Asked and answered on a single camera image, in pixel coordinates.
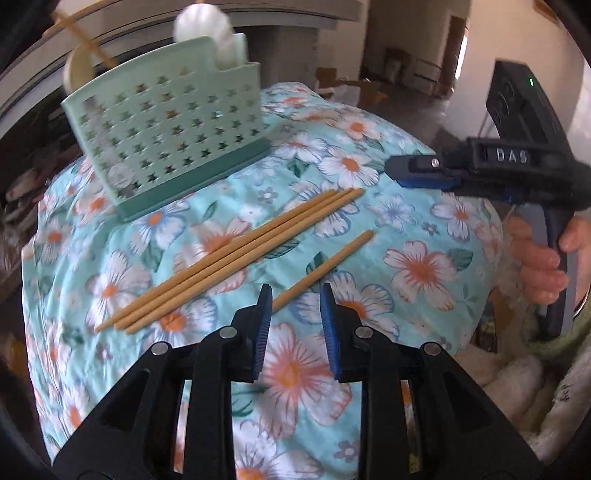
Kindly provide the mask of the person's right hand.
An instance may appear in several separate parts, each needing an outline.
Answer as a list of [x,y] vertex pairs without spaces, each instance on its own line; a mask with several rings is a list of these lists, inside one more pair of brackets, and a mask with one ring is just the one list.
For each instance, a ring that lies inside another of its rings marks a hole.
[[577,254],[577,280],[570,280],[560,270],[558,253],[534,242],[531,227],[521,217],[510,215],[505,230],[511,237],[511,253],[520,264],[519,277],[530,303],[550,305],[569,285],[577,287],[576,305],[582,303],[590,287],[590,223],[585,218],[575,215],[559,240],[562,252]]

